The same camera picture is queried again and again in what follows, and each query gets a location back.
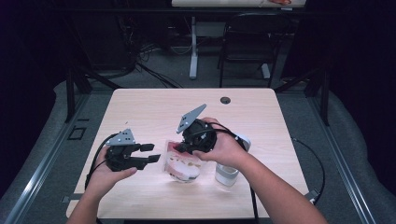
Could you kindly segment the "person's left hand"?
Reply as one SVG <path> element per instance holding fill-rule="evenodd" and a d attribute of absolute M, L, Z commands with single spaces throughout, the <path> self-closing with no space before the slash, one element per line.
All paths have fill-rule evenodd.
<path fill-rule="evenodd" d="M 108 147 L 103 147 L 94 166 L 88 187 L 84 195 L 96 200 L 102 199 L 119 181 L 134 175 L 136 168 L 113 172 L 106 165 L 105 158 Z"/>

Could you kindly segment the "black folding chair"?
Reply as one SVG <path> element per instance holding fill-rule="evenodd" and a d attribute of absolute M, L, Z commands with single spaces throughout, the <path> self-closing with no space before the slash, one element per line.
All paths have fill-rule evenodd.
<path fill-rule="evenodd" d="M 267 87 L 272 85 L 278 53 L 291 19 L 284 15 L 241 13 L 224 26 L 219 54 L 219 86 L 223 86 L 225 63 L 255 63 L 259 69 L 271 65 Z"/>

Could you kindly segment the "metal floor rail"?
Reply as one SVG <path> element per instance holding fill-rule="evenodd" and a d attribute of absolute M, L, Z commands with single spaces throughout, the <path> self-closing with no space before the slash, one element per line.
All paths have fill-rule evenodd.
<path fill-rule="evenodd" d="M 49 120 L 32 151 L 7 189 L 5 196 L 0 200 L 0 206 L 3 207 L 0 211 L 0 224 L 21 224 L 59 157 L 62 143 L 71 133 L 77 115 L 84 108 L 89 97 L 88 94 L 78 97 L 75 112 L 67 122 L 64 121 L 64 116 L 67 115 L 66 100 L 61 96 L 56 99 Z"/>
<path fill-rule="evenodd" d="M 324 133 L 330 145 L 330 154 L 332 155 L 332 160 L 337 168 L 338 174 L 343 180 L 346 191 L 355 207 L 361 223 L 376 224 L 375 218 L 361 193 L 361 188 L 359 187 L 354 175 L 351 173 L 351 170 L 347 165 L 347 161 L 341 151 L 341 148 L 339 147 L 339 144 L 336 141 L 336 138 L 332 132 L 332 128 L 326 125 L 320 116 L 318 102 L 312 97 L 308 97 L 307 102 L 309 103 L 315 118 L 318 121 L 320 129 Z"/>

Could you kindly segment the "white lidded container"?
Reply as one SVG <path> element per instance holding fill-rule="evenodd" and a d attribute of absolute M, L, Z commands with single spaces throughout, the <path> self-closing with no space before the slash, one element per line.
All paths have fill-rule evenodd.
<path fill-rule="evenodd" d="M 248 138 L 246 138 L 244 135 L 237 135 L 235 139 L 245 151 L 249 151 L 251 142 Z M 215 178 L 218 182 L 220 182 L 220 184 L 226 187 L 233 186 L 238 175 L 239 171 L 233 167 L 225 166 L 220 163 L 218 163 L 216 166 Z"/>

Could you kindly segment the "white-legged wooden table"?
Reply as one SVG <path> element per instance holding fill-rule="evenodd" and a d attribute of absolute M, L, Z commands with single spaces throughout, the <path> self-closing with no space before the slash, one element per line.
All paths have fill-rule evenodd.
<path fill-rule="evenodd" d="M 172 0 L 172 7 L 178 9 L 280 9 L 293 11 L 304 8 L 307 0 L 291 0 L 291 4 L 281 6 L 268 0 Z M 191 17 L 191 66 L 190 79 L 197 78 L 198 69 L 198 37 L 220 37 L 224 21 Z"/>

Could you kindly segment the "black metal stand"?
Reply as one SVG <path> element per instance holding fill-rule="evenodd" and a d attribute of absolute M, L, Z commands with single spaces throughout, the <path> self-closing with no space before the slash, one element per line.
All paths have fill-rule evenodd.
<path fill-rule="evenodd" d="M 326 126 L 329 126 L 328 107 L 330 95 L 330 74 L 324 68 L 315 68 L 299 77 L 292 78 L 286 84 L 275 88 L 276 93 L 281 93 L 297 85 L 299 82 L 308 79 L 308 84 L 304 89 L 306 97 L 315 97 L 320 93 L 319 116 Z"/>
<path fill-rule="evenodd" d="M 67 117 L 65 122 L 69 122 L 76 113 L 75 87 L 83 94 L 90 94 L 92 92 L 92 85 L 88 81 L 89 77 L 108 86 L 112 90 L 120 89 L 120 85 L 115 84 L 84 66 L 74 66 L 70 68 L 66 74 L 65 80 L 67 101 Z"/>

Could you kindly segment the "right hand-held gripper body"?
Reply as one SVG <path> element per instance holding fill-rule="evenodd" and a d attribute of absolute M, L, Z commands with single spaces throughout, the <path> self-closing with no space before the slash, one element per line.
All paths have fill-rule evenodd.
<path fill-rule="evenodd" d="M 181 117 L 177 127 L 177 133 L 182 133 L 183 141 L 188 144 L 189 149 L 199 150 L 204 153 L 209 152 L 217 141 L 217 135 L 213 127 L 198 119 L 198 116 L 205 110 L 206 104 L 194 108 Z"/>

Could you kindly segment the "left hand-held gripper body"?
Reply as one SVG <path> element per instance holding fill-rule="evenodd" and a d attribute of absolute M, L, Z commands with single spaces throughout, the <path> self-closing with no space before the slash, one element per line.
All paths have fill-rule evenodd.
<path fill-rule="evenodd" d="M 123 171 L 132 167 L 140 169 L 141 160 L 131 154 L 141 148 L 134 140 L 130 129 L 125 129 L 106 140 L 109 149 L 106 152 L 106 165 L 113 171 Z"/>

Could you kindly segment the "clear red printed refill pouch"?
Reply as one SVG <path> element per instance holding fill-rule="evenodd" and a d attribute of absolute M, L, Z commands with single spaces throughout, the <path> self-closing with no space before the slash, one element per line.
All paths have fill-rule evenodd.
<path fill-rule="evenodd" d="M 188 152 L 177 151 L 178 145 L 179 142 L 166 142 L 163 170 L 178 182 L 193 182 L 201 174 L 205 161 Z"/>

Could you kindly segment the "person's right hand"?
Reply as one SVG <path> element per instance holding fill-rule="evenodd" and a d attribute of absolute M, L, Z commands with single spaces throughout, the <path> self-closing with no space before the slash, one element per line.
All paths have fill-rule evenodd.
<path fill-rule="evenodd" d="M 215 161 L 243 172 L 253 157 L 242 149 L 216 119 L 203 118 L 203 121 L 209 123 L 216 130 L 217 141 L 211 151 L 204 153 L 194 150 L 193 155 L 202 161 Z"/>

